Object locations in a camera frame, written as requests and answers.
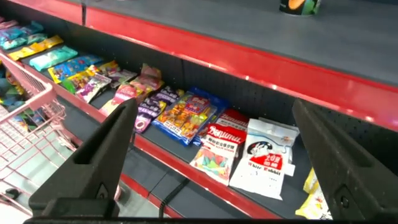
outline white candy bag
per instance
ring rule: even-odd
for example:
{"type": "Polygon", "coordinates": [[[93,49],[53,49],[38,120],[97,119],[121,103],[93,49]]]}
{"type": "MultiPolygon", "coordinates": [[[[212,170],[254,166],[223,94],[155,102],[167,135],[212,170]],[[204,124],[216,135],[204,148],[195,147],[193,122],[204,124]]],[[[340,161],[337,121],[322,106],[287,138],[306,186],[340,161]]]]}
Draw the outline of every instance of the white candy bag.
{"type": "Polygon", "coordinates": [[[299,131],[250,119],[244,152],[229,185],[282,200],[284,175],[293,175],[292,146],[299,131]]]}

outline red candy bag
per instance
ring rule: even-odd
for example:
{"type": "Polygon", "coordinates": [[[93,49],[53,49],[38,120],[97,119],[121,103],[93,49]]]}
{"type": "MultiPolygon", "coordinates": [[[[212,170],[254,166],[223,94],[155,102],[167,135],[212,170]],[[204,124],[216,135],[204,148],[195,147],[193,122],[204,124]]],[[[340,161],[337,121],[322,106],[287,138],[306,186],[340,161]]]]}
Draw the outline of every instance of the red candy bag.
{"type": "Polygon", "coordinates": [[[209,124],[207,135],[202,139],[203,145],[190,165],[228,185],[235,154],[245,139],[245,131],[209,124]]]}

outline pink shopping cart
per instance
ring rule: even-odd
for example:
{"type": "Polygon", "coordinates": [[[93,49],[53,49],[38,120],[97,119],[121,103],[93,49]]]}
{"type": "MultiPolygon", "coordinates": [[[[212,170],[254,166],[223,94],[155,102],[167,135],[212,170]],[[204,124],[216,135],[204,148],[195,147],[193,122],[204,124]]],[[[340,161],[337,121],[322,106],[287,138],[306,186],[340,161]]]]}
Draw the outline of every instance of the pink shopping cart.
{"type": "Polygon", "coordinates": [[[2,53],[0,61],[28,96],[11,112],[0,105],[0,203],[32,215],[27,205],[30,195],[76,148],[65,134],[65,108],[56,100],[52,85],[2,53]]]}

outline yellow package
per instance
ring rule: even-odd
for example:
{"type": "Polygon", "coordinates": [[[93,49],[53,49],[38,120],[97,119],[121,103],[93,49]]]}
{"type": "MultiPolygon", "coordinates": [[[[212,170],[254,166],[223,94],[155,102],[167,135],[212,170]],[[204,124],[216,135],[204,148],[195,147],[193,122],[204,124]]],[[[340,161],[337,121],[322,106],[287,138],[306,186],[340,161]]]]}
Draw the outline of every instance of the yellow package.
{"type": "Polygon", "coordinates": [[[311,189],[313,188],[315,182],[317,181],[317,176],[315,175],[315,171],[313,168],[311,168],[310,174],[308,175],[307,179],[305,180],[304,183],[304,191],[306,193],[310,193],[311,189]]]}
{"type": "Polygon", "coordinates": [[[33,54],[42,52],[42,51],[49,49],[57,44],[61,44],[62,42],[63,42],[63,40],[59,36],[55,35],[51,38],[41,41],[40,43],[33,43],[29,47],[23,47],[22,49],[20,49],[16,52],[9,53],[8,56],[13,60],[19,60],[21,58],[29,57],[33,54]]]}
{"type": "Polygon", "coordinates": [[[309,220],[332,220],[328,204],[318,181],[315,182],[304,204],[295,212],[309,220]]]}

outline black wire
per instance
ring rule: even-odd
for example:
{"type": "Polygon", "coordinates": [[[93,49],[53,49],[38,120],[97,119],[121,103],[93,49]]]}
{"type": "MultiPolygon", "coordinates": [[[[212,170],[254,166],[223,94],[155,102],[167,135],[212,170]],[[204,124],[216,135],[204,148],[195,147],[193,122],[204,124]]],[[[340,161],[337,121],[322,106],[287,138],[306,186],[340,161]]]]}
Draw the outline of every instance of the black wire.
{"type": "Polygon", "coordinates": [[[164,207],[189,183],[189,179],[185,178],[180,185],[178,185],[166,198],[162,201],[159,206],[159,218],[163,218],[164,207]]]}

